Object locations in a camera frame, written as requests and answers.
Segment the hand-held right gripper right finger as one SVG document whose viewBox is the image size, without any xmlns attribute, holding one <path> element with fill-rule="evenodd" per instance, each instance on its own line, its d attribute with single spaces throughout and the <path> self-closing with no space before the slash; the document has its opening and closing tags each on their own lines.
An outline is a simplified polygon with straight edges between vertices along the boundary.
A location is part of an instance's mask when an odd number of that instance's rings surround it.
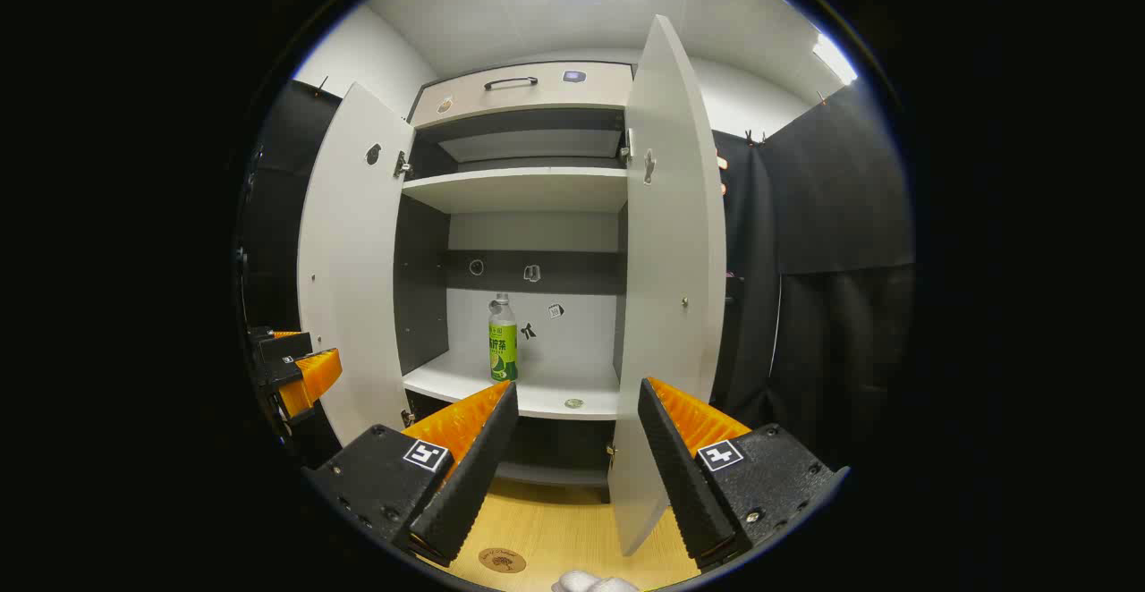
<svg viewBox="0 0 1145 592">
<path fill-rule="evenodd" d="M 684 547 L 706 574 L 773 548 L 830 505 L 851 469 L 830 469 L 777 424 L 744 424 L 646 377 L 638 415 Z"/>
</svg>

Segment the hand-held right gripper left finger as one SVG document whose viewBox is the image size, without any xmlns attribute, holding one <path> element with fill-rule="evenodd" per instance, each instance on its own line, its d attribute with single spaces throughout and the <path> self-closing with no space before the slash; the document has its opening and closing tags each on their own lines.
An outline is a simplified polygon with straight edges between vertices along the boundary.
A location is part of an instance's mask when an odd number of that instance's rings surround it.
<svg viewBox="0 0 1145 592">
<path fill-rule="evenodd" d="M 449 567 L 469 538 L 518 418 L 516 384 L 495 382 L 405 429 L 368 427 L 302 474 L 369 542 Z"/>
</svg>

